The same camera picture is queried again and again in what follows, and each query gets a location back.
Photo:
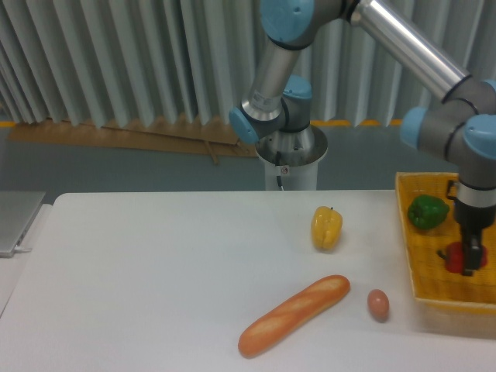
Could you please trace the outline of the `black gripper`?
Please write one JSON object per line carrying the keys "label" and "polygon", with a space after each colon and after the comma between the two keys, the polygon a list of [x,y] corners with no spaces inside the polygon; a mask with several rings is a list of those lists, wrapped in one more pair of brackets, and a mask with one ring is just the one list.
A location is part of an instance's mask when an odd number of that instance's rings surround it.
{"label": "black gripper", "polygon": [[484,248],[482,232],[495,220],[495,189],[470,188],[449,180],[446,197],[453,201],[453,215],[463,242],[463,275],[472,276],[481,268]]}

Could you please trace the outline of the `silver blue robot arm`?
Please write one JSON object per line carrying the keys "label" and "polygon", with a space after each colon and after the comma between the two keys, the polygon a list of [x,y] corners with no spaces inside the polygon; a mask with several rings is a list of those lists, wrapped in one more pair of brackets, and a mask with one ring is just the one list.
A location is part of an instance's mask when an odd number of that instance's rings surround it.
{"label": "silver blue robot arm", "polygon": [[495,219],[495,83],[473,78],[385,1],[263,1],[260,19],[267,48],[249,91],[229,112],[239,138],[258,143],[278,131],[301,132],[312,93],[304,78],[292,74],[300,52],[338,19],[361,28],[440,101],[434,110],[410,109],[400,136],[410,147],[458,167],[454,216],[461,272],[479,270],[483,231]]}

